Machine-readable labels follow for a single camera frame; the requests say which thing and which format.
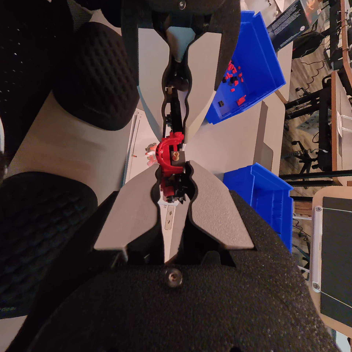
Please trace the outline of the black panel board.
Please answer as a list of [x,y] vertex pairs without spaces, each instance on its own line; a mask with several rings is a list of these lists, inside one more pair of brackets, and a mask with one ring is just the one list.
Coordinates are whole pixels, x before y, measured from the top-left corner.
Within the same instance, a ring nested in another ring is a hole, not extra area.
[[329,186],[313,197],[310,292],[330,328],[351,337],[351,187]]

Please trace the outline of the lego set box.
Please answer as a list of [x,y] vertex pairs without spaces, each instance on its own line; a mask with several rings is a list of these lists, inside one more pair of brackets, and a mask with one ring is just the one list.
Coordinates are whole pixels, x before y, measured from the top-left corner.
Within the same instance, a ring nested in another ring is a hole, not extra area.
[[315,0],[296,0],[268,27],[267,32],[275,52],[280,51],[309,29],[317,20],[320,5]]

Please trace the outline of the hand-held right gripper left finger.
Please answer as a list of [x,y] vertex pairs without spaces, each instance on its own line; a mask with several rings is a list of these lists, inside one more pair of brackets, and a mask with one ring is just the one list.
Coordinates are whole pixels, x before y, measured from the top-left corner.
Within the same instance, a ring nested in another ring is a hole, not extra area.
[[156,225],[161,197],[156,176],[159,167],[158,164],[152,165],[120,189],[94,249],[124,249]]

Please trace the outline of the white lego instruction booklet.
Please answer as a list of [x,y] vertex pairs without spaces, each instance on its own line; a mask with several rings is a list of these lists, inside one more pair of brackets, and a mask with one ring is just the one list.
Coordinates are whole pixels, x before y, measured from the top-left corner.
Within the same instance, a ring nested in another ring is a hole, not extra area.
[[[148,146],[153,143],[158,144],[158,142],[154,132],[149,126],[145,112],[137,108],[131,120],[130,138],[122,185],[129,182],[132,178],[149,167],[147,164],[149,159],[146,155]],[[183,210],[182,207],[187,207],[188,203],[188,197],[181,205],[178,201],[174,203],[164,202],[163,193],[161,192],[161,198],[158,204],[161,215],[166,262],[177,252],[180,234],[182,233],[182,230],[179,228],[175,229],[173,233],[176,213],[177,211]]]

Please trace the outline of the pile of loose lego pieces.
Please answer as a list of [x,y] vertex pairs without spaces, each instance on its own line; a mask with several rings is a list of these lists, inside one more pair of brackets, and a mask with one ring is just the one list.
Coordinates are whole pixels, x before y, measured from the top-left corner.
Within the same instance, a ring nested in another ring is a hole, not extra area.
[[243,73],[241,67],[232,59],[228,63],[220,89],[221,97],[218,101],[220,108],[230,107],[233,103],[239,107],[246,101]]

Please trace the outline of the black desk leg frame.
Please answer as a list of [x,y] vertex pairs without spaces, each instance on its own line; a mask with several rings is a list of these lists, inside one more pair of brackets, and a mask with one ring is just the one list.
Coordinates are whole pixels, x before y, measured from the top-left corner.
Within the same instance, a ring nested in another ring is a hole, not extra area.
[[290,121],[298,117],[310,114],[312,117],[318,113],[318,150],[316,157],[311,157],[308,150],[303,148],[300,141],[293,141],[298,144],[302,154],[296,155],[303,167],[300,174],[308,174],[311,169],[320,169],[323,172],[332,171],[332,128],[331,115],[329,110],[332,107],[331,98],[331,75],[322,80],[322,88],[314,93],[306,93],[303,97],[285,104],[285,120]]

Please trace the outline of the blue storage bin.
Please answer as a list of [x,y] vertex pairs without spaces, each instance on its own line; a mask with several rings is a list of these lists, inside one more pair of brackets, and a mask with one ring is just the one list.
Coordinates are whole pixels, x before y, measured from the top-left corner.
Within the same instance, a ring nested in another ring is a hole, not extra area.
[[272,227],[292,253],[293,187],[258,163],[226,172],[223,183]]
[[221,79],[206,114],[206,120],[213,125],[248,110],[286,84],[260,12],[241,11],[239,37],[231,59],[241,67],[246,101],[239,107],[233,103],[220,108]]

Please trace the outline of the wooden desk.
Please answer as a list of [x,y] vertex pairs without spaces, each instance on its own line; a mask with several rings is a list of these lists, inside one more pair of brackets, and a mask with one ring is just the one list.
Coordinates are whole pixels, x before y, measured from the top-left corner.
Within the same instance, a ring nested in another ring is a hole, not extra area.
[[351,170],[351,133],[338,131],[338,117],[351,117],[351,104],[337,71],[331,73],[332,170]]

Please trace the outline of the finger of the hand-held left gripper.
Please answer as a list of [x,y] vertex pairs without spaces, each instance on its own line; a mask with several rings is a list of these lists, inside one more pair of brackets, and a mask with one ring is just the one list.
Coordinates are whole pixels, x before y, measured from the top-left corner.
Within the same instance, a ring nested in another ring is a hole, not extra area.
[[192,84],[190,93],[180,92],[181,115],[186,116],[185,99],[188,103],[184,143],[190,142],[199,130],[215,96],[215,78],[217,75],[221,34],[203,34],[188,48],[188,68]]
[[149,125],[158,141],[163,138],[162,104],[165,89],[162,79],[169,64],[168,43],[154,30],[138,29],[138,93]]

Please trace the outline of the red curved lego piece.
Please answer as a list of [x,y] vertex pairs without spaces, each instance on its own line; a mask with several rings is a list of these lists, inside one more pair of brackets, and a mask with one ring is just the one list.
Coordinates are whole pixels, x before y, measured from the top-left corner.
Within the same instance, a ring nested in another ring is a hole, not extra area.
[[170,135],[162,138],[162,141],[158,144],[156,159],[161,167],[162,178],[169,178],[172,175],[179,175],[184,172],[184,166],[172,165],[172,161],[174,160],[170,153],[170,147],[172,147],[172,152],[180,152],[181,156],[184,156],[184,151],[180,150],[183,139],[184,135],[182,132],[170,132]]

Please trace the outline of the white bar with thin rods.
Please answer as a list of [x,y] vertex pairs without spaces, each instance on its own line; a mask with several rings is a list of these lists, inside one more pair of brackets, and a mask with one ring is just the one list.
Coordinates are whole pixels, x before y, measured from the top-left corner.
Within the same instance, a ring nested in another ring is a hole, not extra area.
[[325,203],[314,215],[312,288],[351,307],[351,207]]

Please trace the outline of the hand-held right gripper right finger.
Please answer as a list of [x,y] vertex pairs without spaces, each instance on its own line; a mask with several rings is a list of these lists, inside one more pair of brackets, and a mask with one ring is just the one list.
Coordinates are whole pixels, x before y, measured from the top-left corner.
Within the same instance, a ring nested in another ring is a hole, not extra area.
[[228,188],[195,161],[189,161],[195,194],[191,222],[227,250],[251,250],[254,244]]

